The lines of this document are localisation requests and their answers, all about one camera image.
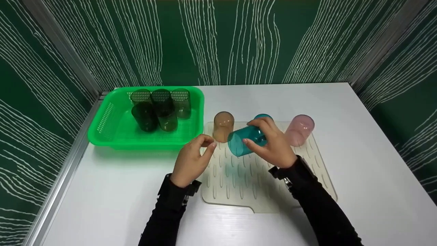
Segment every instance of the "basket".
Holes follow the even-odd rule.
[[[178,119],[178,127],[173,132],[158,128],[155,132],[142,131],[131,114],[133,103],[131,94],[139,89],[169,91],[184,88],[191,95],[191,117]],[[175,150],[183,147],[203,132],[204,95],[192,86],[123,87],[106,95],[93,122],[88,129],[88,140],[96,146],[109,146],[114,149]]]

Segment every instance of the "table surface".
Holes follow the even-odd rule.
[[[347,83],[199,87],[204,122],[304,113],[341,206],[365,245],[435,245],[437,207]],[[44,246],[136,246],[177,153],[126,152],[89,144]],[[188,202],[177,245],[317,245],[302,209],[254,214],[247,207]]]

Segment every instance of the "black strap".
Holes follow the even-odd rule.
[[[195,180],[187,187],[180,188],[170,181],[170,177],[171,173],[165,176],[158,195],[166,207],[178,211],[182,207],[185,197],[192,197],[197,193],[202,182]]]

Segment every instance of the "person's right hand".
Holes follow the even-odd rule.
[[[284,133],[279,130],[271,118],[256,118],[248,122],[247,125],[259,127],[267,138],[267,144],[263,147],[250,139],[243,139],[244,144],[251,151],[279,168],[289,168],[296,162],[296,154],[286,141]]]

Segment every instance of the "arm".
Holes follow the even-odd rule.
[[[173,173],[164,178],[155,209],[141,234],[138,246],[176,245],[179,223],[187,207],[188,197],[197,192],[201,183],[196,178],[205,171],[216,146],[211,136],[200,134],[180,150]],[[202,156],[201,147],[206,147]]]
[[[168,206],[167,200],[176,200],[180,195],[185,196],[186,191],[177,187],[169,179],[165,179],[163,188],[165,194],[172,194],[170,197],[160,194],[156,202],[155,209],[152,211],[149,222],[141,234],[138,246],[146,245],[176,245],[176,236],[179,230],[180,219],[184,215],[187,207],[188,198],[185,197],[179,210]]]
[[[283,172],[290,181],[289,190],[302,206],[319,245],[362,245],[346,215],[305,165],[299,157]]]
[[[341,208],[317,181],[301,157],[296,156],[284,133],[269,117],[257,118],[248,123],[261,129],[267,145],[261,147],[250,139],[243,139],[246,146],[262,159],[279,169],[269,170],[274,177],[285,182],[302,206],[316,233],[319,245],[362,245],[355,229]]]

